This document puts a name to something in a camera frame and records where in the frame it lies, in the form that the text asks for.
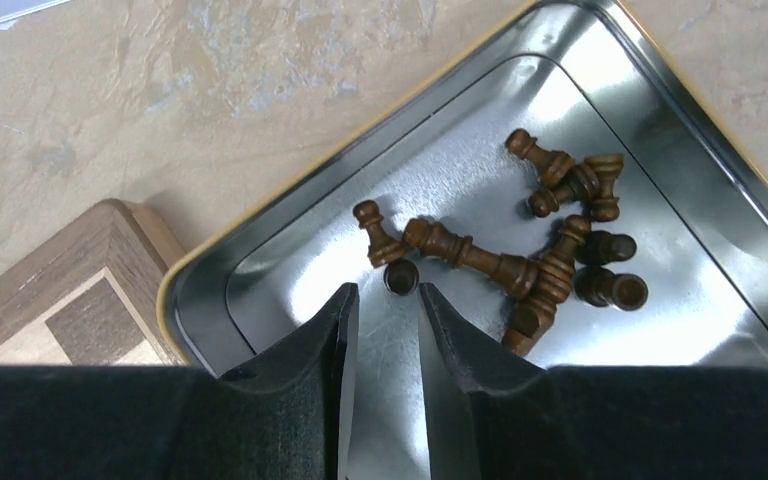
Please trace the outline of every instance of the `wooden chess piece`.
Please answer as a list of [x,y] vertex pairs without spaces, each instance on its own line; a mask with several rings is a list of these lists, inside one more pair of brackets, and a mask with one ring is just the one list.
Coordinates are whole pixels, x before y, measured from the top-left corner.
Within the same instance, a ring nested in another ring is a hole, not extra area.
[[472,237],[455,235],[440,222],[432,225],[427,220],[412,218],[402,240],[418,248],[423,257],[440,257],[455,268],[466,265],[484,273],[517,300],[528,294],[537,278],[537,268],[527,258],[490,253],[473,245]]
[[419,269],[408,259],[394,260],[384,269],[384,285],[396,295],[408,295],[419,285]]
[[537,281],[511,313],[502,344],[525,355],[555,321],[558,304],[569,298],[575,274],[575,251],[590,233],[590,220],[570,215],[558,230],[560,238],[537,263]]
[[575,282],[575,293],[597,307],[614,305],[620,310],[637,310],[649,298],[649,287],[637,275],[616,274],[602,267],[587,267]]
[[537,217],[557,212],[561,204],[572,201],[588,201],[599,193],[599,177],[586,163],[572,167],[564,180],[555,188],[544,188],[528,199],[531,211]]
[[585,265],[624,262],[637,253],[637,242],[628,235],[604,230],[591,232],[578,249],[578,259]]
[[621,153],[596,155],[584,159],[596,177],[599,191],[590,200],[590,217],[596,222],[612,222],[620,216],[620,199],[614,196],[614,183],[622,173],[625,161]]
[[377,203],[364,200],[355,205],[352,214],[358,219],[360,228],[366,230],[369,235],[367,257],[373,267],[378,268],[405,256],[407,251],[402,242],[391,237],[381,225],[384,217],[381,216]]
[[564,175],[575,165],[575,159],[567,152],[548,151],[537,145],[537,138],[522,128],[517,128],[505,141],[505,148],[520,160],[530,161],[537,169],[540,183],[552,188],[561,183]]

